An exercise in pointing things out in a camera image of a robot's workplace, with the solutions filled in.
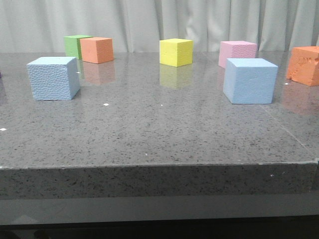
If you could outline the green foam cube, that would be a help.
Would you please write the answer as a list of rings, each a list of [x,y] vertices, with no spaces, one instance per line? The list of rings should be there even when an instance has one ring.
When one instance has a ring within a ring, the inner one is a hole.
[[[66,56],[82,59],[80,39],[91,38],[90,35],[70,35],[64,36],[64,47]]]

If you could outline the grey curtain backdrop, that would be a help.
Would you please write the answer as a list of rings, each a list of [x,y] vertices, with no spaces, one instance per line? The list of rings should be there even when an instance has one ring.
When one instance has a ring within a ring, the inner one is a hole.
[[[113,39],[116,52],[157,52],[159,41],[191,39],[195,51],[245,40],[261,51],[319,42],[316,0],[3,0],[2,53],[63,52],[64,36]]]

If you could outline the damaged orange foam cube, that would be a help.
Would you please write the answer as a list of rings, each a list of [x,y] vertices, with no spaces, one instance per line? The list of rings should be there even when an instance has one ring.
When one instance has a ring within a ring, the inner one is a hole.
[[[291,51],[286,78],[307,86],[318,86],[319,47],[294,47]]]

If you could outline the light pink foam cube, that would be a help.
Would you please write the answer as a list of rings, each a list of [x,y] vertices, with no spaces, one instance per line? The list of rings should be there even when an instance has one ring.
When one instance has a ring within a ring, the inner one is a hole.
[[[221,41],[218,66],[225,68],[227,58],[255,58],[257,44],[248,41]]]

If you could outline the textured light blue foam cube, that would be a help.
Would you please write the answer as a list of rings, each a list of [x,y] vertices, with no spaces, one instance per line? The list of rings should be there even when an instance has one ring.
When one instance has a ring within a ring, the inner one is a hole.
[[[26,67],[36,101],[71,100],[80,90],[75,57],[40,57]]]

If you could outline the smooth light blue foam cube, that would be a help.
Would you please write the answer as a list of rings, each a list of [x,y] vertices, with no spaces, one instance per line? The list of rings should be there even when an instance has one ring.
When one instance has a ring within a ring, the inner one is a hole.
[[[228,58],[223,93],[232,104],[271,104],[277,72],[262,58]]]

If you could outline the yellow foam cube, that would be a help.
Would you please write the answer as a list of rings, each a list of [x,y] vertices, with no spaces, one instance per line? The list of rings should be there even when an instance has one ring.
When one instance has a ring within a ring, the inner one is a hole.
[[[178,38],[160,40],[159,49],[160,64],[174,67],[192,64],[192,40]]]

